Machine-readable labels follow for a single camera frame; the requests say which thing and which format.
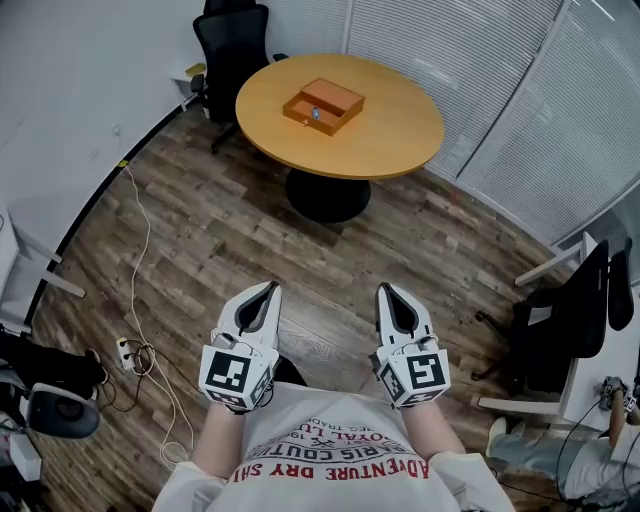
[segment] wall baseboard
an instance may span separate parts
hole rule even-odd
[[[169,122],[173,118],[175,118],[180,112],[182,112],[182,108],[178,105],[171,112],[169,112],[169,114],[167,114],[164,117],[164,119],[162,119],[157,125],[155,125],[149,131],[149,133],[147,133],[144,137],[142,137],[142,139],[140,139],[140,141],[131,149],[131,151],[129,151],[126,155],[124,155],[122,157],[122,160],[131,161],[133,159],[133,157],[136,156],[136,154],[138,154],[140,152],[140,150],[144,146],[146,146],[147,143],[153,137],[155,137],[155,135],[160,130],[162,130],[167,124],[169,124]],[[96,191],[91,195],[91,197],[86,202],[86,204],[84,205],[84,207],[82,208],[82,210],[80,211],[80,213],[78,214],[76,219],[73,221],[73,224],[71,225],[71,227],[69,228],[69,230],[65,234],[64,238],[60,242],[60,245],[58,245],[58,249],[56,250],[57,254],[64,254],[65,249],[71,243],[71,239],[73,238],[73,236],[76,234],[76,232],[80,228],[80,225],[82,224],[84,219],[87,217],[87,215],[89,215],[89,212],[96,205],[96,203],[98,202],[98,200],[100,199],[100,197],[102,196],[104,191],[107,190],[107,188],[109,188],[109,185],[111,185],[113,180],[116,179],[116,176],[118,176],[118,174],[122,171],[122,169],[123,169],[122,167],[116,166],[109,173],[109,175],[104,179],[104,181],[100,184],[100,186],[96,189]],[[49,272],[53,272],[57,265],[58,264],[55,261],[51,261],[49,263],[49,265],[47,266],[47,270]],[[38,304],[40,304],[40,299],[42,299],[42,295],[44,294],[44,291],[45,291],[46,287],[47,287],[47,282],[46,281],[40,281],[40,283],[38,284],[38,288],[36,289],[36,292],[33,295],[33,298],[31,299],[31,305],[29,306],[29,311],[27,312],[27,316],[24,319],[24,323],[26,325],[30,326],[32,324],[33,317],[36,314],[36,311],[38,309]]]

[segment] window blind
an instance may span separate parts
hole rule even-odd
[[[435,100],[445,141],[427,168],[455,178],[520,82],[560,0],[354,0],[347,51]]]
[[[640,173],[640,10],[574,0],[522,96],[460,179],[550,242]]]
[[[264,0],[267,54],[340,53],[347,0]]]

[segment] black office chair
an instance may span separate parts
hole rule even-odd
[[[613,329],[623,329],[633,317],[630,250],[631,240],[609,266],[609,244],[600,243],[563,286],[535,290],[515,304],[510,329],[479,311],[476,320],[492,325],[511,350],[485,372],[473,373],[472,379],[485,379],[509,365],[514,370],[512,394],[522,392],[525,384],[531,390],[561,393],[571,360],[593,357],[602,348],[607,297]]]
[[[225,11],[239,11],[248,7],[254,7],[256,0],[206,0],[202,14],[221,14]]]
[[[194,76],[191,92],[198,94],[212,121],[232,123],[211,144],[213,154],[239,129],[235,110],[238,92],[254,73],[269,65],[264,45],[269,9],[264,5],[236,9],[241,3],[226,2],[222,10],[193,21],[207,60],[207,76]],[[286,55],[273,57],[282,60]]]

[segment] chair armrest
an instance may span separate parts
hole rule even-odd
[[[204,75],[199,74],[191,79],[191,92],[202,94],[204,92]]]

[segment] wooden floor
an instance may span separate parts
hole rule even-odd
[[[511,305],[525,294],[513,286],[514,277],[545,260],[547,251],[426,172],[373,183],[371,203],[350,222],[315,224],[289,206],[287,169],[241,135],[211,155],[217,130],[194,108],[130,164],[153,226],[135,299],[148,340],[196,383],[201,347],[224,302],[275,279],[284,292],[280,348],[308,383],[382,396],[367,359],[377,343],[374,292],[380,282],[397,283],[428,307],[448,349],[454,384],[440,404],[467,448],[484,451],[493,416],[469,404],[479,393],[505,393],[495,382],[472,382],[470,374],[506,347],[474,313],[484,309],[508,321]],[[40,344],[74,353],[97,349],[120,407],[132,400],[137,378],[120,369],[115,340],[139,338],[130,280],[145,233],[131,180],[121,173],[57,270],[87,296],[80,300],[49,287],[34,322]],[[206,400],[164,361],[163,367],[198,431]],[[166,396],[144,381],[139,406],[128,414],[106,409],[99,432],[87,441],[33,435],[54,510],[133,510],[134,504],[150,510],[168,476],[158,449],[170,421]],[[175,433],[187,443],[183,422]],[[538,476],[508,471],[502,480],[555,496],[553,485]],[[507,492],[520,510],[550,504]]]

